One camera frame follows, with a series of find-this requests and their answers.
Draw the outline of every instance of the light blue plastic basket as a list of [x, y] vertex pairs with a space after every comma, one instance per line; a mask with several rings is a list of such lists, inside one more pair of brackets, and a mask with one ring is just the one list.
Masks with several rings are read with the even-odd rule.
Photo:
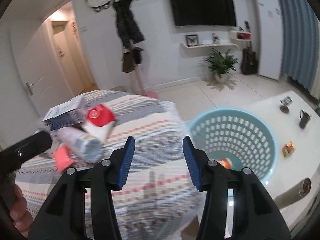
[[263, 184], [275, 170], [276, 138], [265, 122], [247, 111], [212, 109], [191, 121], [189, 129], [195, 148], [209, 159], [229, 158], [233, 170], [248, 167]]

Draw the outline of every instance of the striped tablecloth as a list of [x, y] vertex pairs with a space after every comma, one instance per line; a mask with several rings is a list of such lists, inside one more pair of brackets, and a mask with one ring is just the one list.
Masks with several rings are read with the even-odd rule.
[[[91, 106], [105, 103], [116, 115], [116, 126], [105, 143], [103, 159], [122, 148], [129, 135], [135, 138], [135, 154], [127, 183], [113, 192], [120, 232], [124, 240], [170, 238], [196, 216], [204, 195], [192, 185], [182, 152], [188, 129], [173, 103], [118, 91], [96, 90], [84, 94]], [[78, 170], [94, 166], [71, 156]], [[53, 159], [41, 156], [23, 164], [16, 183], [36, 216], [59, 180]], [[93, 238], [90, 191], [85, 200], [87, 236]]]

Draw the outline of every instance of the colorful toy cube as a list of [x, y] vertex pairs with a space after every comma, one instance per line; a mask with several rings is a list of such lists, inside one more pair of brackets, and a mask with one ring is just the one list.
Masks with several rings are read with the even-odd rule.
[[283, 153], [283, 156], [285, 158], [288, 158], [289, 156], [291, 156], [294, 151], [295, 151], [295, 146], [293, 145], [293, 142], [290, 141], [289, 143], [287, 143], [283, 148], [282, 148], [282, 153]]

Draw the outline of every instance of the framed photo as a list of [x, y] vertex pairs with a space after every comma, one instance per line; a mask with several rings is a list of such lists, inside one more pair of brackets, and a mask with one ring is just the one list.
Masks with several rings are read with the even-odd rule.
[[199, 46], [199, 37], [197, 34], [186, 35], [186, 42], [188, 47]]

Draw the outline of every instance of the basket rim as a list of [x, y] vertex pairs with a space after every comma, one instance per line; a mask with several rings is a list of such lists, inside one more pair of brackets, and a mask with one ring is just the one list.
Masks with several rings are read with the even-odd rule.
[[271, 130], [270, 126], [265, 122], [263, 121], [260, 117], [256, 116], [255, 114], [249, 112], [249, 111], [246, 111], [246, 110], [243, 110], [243, 109], [239, 109], [239, 108], [233, 108], [233, 107], [217, 107], [217, 108], [213, 108], [213, 109], [209, 109], [201, 114], [199, 114], [198, 116], [196, 116], [188, 125], [188, 128], [189, 130], [191, 131], [191, 128], [196, 125], [196, 123], [199, 121], [199, 119], [205, 117], [207, 114], [211, 114], [213, 112], [217, 112], [217, 111], [221, 111], [221, 110], [236, 110], [236, 111], [240, 111], [240, 112], [243, 112], [243, 113], [246, 113], [246, 114], [249, 114], [253, 117], [255, 117], [256, 119], [258, 119], [261, 123], [263, 123], [265, 125], [265, 127], [269, 130], [270, 134], [271, 134], [271, 138], [272, 138], [272, 141], [275, 145], [275, 153], [276, 153], [276, 156], [275, 158], [273, 159], [273, 163], [271, 164], [271, 169], [272, 169], [272, 172], [269, 170], [268, 173], [265, 175], [265, 177], [260, 180], [261, 183], [265, 186], [265, 183], [267, 180], [270, 179], [270, 177], [272, 176], [272, 174], [275, 172], [275, 168], [277, 166], [277, 163], [278, 163], [278, 158], [279, 158], [279, 150], [278, 149], [278, 144], [277, 144], [277, 140], [276, 140], [276, 136], [274, 135], [273, 131]]

